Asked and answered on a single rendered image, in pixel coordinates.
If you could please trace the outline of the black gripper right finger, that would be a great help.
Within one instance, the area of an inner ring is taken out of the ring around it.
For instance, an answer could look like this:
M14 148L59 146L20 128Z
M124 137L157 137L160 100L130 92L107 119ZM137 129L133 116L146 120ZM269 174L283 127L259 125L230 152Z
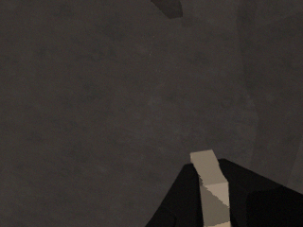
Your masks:
M232 227L303 227L303 194L224 158L219 167L228 181Z

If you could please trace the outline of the beige domino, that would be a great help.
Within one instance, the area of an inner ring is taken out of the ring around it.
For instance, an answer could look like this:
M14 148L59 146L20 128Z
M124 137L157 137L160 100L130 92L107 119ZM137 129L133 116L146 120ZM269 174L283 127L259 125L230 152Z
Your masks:
M190 153L190 162L200 177L201 207L205 227L230 227L228 181L213 150Z

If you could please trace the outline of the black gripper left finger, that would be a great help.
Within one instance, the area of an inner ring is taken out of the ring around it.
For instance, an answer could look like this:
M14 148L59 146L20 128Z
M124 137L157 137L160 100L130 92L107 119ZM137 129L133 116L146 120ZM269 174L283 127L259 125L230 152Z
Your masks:
M200 177L193 164L182 167L147 227L205 227Z

